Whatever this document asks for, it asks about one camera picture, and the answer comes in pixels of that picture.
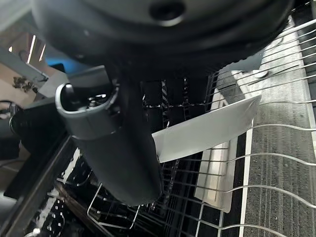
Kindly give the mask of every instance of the light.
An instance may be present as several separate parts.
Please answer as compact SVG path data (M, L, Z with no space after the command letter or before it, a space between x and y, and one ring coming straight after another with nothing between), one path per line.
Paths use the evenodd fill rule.
M39 228L35 228L35 229L33 230L33 233L34 233L34 234L39 234L39 233L40 233L40 229L39 229Z
M102 98L105 98L105 97L107 97L107 95L106 95L106 94L101 94L101 95L96 95L95 97L102 97Z
M39 57L39 61L41 61L43 59L45 47L46 47L46 44L44 44L43 50L41 51L41 54L40 54L40 57Z
M33 52L33 47L34 47L34 43L35 43L35 39L36 39L36 36L33 36L32 44L31 44L31 49L30 49L30 54L29 54L29 58L28 58L28 63L30 63L30 60L31 60L31 56L32 56L32 52Z

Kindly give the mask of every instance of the wire rack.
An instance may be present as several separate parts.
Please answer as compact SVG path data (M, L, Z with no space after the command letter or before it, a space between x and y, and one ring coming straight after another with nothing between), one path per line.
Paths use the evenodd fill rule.
M316 236L315 24L312 20L295 27L295 17L290 17L284 32L265 48L260 71L220 71L199 83L182 77L143 85L152 132L262 95L247 134L209 153L162 164L164 190L156 202L137 207L120 203L90 169L84 172L82 159L69 166L72 180L60 177L59 182L76 189L92 187L87 216L115 236ZM174 89L179 86L181 93ZM201 88L206 90L196 95ZM213 151L231 151L234 157L203 158ZM215 162L222 166L214 173L209 167ZM206 181L229 176L233 181L228 189L213 188ZM227 203L216 206L197 198L197 190L203 195L211 191L217 198L229 194L229 211L224 210Z

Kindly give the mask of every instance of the dishwasher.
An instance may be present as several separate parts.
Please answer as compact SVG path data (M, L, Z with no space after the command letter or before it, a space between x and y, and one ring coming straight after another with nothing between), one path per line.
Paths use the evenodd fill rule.
M35 184L18 195L26 176L17 175L5 191L23 198L3 236L316 236L316 20L302 19L309 4L291 10L285 29L257 54L256 70L223 68L199 83L185 73L173 83L142 83L151 133L261 96L245 133L161 163L156 201L117 200L70 136L56 133L47 146L49 168Z

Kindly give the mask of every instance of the dishwasher rack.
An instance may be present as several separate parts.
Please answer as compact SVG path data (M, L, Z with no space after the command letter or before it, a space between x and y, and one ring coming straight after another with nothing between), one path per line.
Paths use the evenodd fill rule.
M314 209L316 209L316 194L314 193L316 190L316 170L314 169L316 166L316 148L314 147L316 141L316 123L313 112L313 103L316 103L316 97L315 99L311 99L311 96L316 95L316 90L313 91L312 85L316 81L316 70L313 70L313 67L316 66L315 24L316 20L312 20L295 27L294 20L290 17L289 24L284 32L264 50L260 71L220 71L210 75L207 80L202 80L200 84L207 88L202 102L198 100L192 102L189 100L190 81L186 77L181 79L184 101L180 104L177 102L171 103L168 100L167 81L155 82L153 85L153 87L157 88L159 83L158 88L160 88L159 93L161 93L162 103L158 101L151 104L148 101L145 90L143 101L148 118L149 120L157 118L158 123L160 123L158 125L153 123L153 131L159 129L159 127L166 128L211 111L213 110L212 104L215 102L226 101L228 104L231 104L257 94L263 95L263 100L259 106L259 112L255 116L253 127L247 134L243 134L236 139L236 158L229 161L222 161L224 164L235 163L234 171L231 174L235 177L232 189L218 190L206 185L201 186L197 184L201 175L205 177L225 177L228 175L226 172L217 174L201 172L200 164L202 162L210 163L210 161L202 159L202 153L162 164L163 195L158 201L147 205L133 207L115 200L102 184L97 181L93 173L85 171L87 169L86 164L78 154L76 158L72 159L75 162L70 163L68 167L71 170L69 177L63 178L65 173L68 172L65 171L58 178L57 182L63 183L72 192L76 192L81 187L86 189L89 186L93 195L87 195L85 198L81 197L82 200L85 200L81 200L83 203L88 203L85 209L86 215L108 236L126 236L127 233L129 236L140 236L142 234L142 236L191 237L235 237L238 235L278 237L315 236L315 225L311 225L309 230L299 230L297 232L295 230L296 227L293 226L289 227L290 230L286 230L288 223L286 221L281 223L277 216L275 219L275 221L279 222L279 226L277 227L273 223L271 224L271 221L262 221L262 216L259 216L258 219L256 214L251 214L250 216L252 217L249 217L249 212L251 211L262 212L259 206L254 206L257 202L249 194L258 194L258 196L266 198L269 195L273 196L273 194L276 194L274 197L278 199L278 202L280 200L288 200L291 203L290 205L299 206L298 213L302 211L302 208L305 208L303 211L306 212L305 217L309 216L311 220L316 217L314 214ZM289 85L295 85L296 91L293 87L289 87L288 91L280 92L280 88L284 89ZM220 94L222 97L216 99L215 95L217 94ZM295 114L293 115L293 119L288 120L288 118L284 118L284 121L290 121L290 123L285 123L283 120L277 119L272 119L273 121L270 123L260 123L260 121L267 121L266 117L270 116L266 112L267 107L275 110L279 109L280 111L291 111L294 108L293 106L296 108L294 109ZM178 120L170 120L168 118L170 111L174 114L180 114L181 117L177 117ZM300 118L304 119L304 124L296 124L300 121ZM308 144L308 150L311 153L308 155L305 154L302 157L299 151L297 151L295 156L281 154L277 152L277 149L270 150L270 148L263 146L264 144L268 144L267 141L258 141L259 135L261 136L264 132L267 132L266 138L269 138L269 136L283 133L282 129L286 131L290 129L298 133L304 132L306 136L304 136L305 140L302 142ZM290 136L289 139L291 139L291 136L294 136L290 132L285 132L285 134ZM295 143L296 146L300 145L299 141L295 141ZM255 151L254 148L256 146L261 147L261 150L258 149L258 151ZM230 147L213 148L212 150L217 149L229 150ZM308 173L306 173L306 176L309 176L308 182L310 182L308 183L310 185L308 194L300 193L299 190L286 190L284 188L285 184L283 184L282 188L277 187L273 181L265 181L264 178L261 178L262 167L258 164L263 162L261 160L264 160L264 165L270 170L273 169L271 168L273 165L268 160L273 160L275 162L273 164L276 164L277 160L281 160L283 162L282 165L289 169L290 165L294 164L295 167L304 167L302 169L308 167ZM254 172L253 167L258 167L261 170L257 172L257 176L252 174ZM278 175L280 176L278 182L285 177L285 174L275 174L275 176ZM231 193L231 211L224 213L222 211L224 207L215 209L213 205L196 198L195 191L198 188L217 193ZM51 199L50 203L52 204L47 205L48 202L45 200L42 210L39 211L39 215L43 213L45 208L55 209L56 204L59 204L60 201L65 203L65 198L60 197L60 192L55 188L49 193L47 199ZM271 204L269 207L266 205L265 207L272 209L273 205ZM50 231L51 236L59 236L65 223L63 221L56 222L55 212L48 211L48 213L50 213L48 215L50 219L46 217L41 226L39 226L39 217L34 218L33 224L28 228L30 233L32 233L32 230L45 228ZM271 213L274 212L270 211L269 214L266 211L265 215L271 215ZM293 217L293 220L298 220L297 225L302 224L300 223L300 219ZM52 226L55 226L58 231L52 231Z

